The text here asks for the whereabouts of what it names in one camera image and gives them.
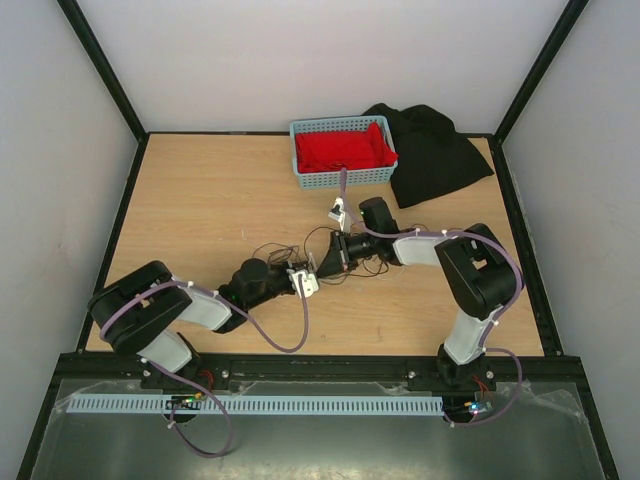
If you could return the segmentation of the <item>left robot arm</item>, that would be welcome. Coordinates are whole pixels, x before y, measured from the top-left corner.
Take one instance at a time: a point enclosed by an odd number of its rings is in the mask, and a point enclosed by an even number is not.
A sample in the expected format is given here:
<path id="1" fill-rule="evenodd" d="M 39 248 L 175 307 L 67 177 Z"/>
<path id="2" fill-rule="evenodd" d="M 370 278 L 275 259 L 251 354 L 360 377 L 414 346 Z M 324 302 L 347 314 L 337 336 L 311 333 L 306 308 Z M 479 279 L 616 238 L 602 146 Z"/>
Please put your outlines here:
<path id="1" fill-rule="evenodd" d="M 156 363 L 168 380 L 184 388 L 196 382 L 200 364 L 187 340 L 170 329 L 174 321 L 220 334 L 250 322 L 277 351 L 296 353 L 310 331 L 308 298 L 318 290 L 318 277 L 307 262 L 269 264 L 250 258 L 229 283 L 208 290 L 180 280 L 164 263 L 152 261 L 94 294 L 87 310 L 99 326 L 100 339 L 116 354 L 135 354 Z M 277 344 L 249 315 L 250 310 L 281 295 L 302 300 L 303 333 L 293 347 Z"/>

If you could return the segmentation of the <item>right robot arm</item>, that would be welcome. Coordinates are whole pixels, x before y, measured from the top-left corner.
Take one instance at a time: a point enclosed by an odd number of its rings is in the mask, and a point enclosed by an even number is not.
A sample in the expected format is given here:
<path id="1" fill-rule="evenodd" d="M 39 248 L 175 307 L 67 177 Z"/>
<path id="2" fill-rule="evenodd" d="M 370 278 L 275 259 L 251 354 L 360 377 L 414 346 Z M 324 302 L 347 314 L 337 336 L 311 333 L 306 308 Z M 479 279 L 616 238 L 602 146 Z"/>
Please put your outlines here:
<path id="1" fill-rule="evenodd" d="M 441 268 L 458 313 L 439 346 L 437 376 L 447 388 L 462 387 L 480 368 L 488 333 L 523 290 L 519 267 L 484 224 L 442 232 L 401 230 L 380 197 L 361 202 L 359 211 L 363 231 L 332 233 L 317 275 L 346 274 L 372 257 L 394 266 Z"/>

